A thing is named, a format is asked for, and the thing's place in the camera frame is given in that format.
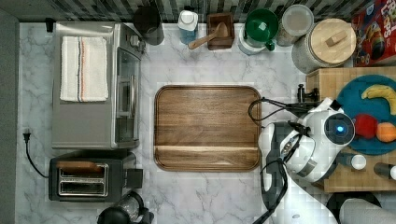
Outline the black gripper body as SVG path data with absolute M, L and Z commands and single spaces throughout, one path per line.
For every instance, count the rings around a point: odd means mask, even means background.
M 299 103 L 303 102 L 317 102 L 319 98 L 318 88 L 314 88 L 311 92 L 306 92 L 304 85 L 299 84 L 297 89 L 297 100 Z

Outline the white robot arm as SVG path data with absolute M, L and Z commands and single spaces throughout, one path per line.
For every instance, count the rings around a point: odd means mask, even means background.
M 355 137 L 352 119 L 332 98 L 314 103 L 271 103 L 298 119 L 272 122 L 258 138 L 266 212 L 253 224 L 268 220 L 275 224 L 337 224 L 332 212 L 292 177 L 314 183 L 327 176 L 339 152 Z

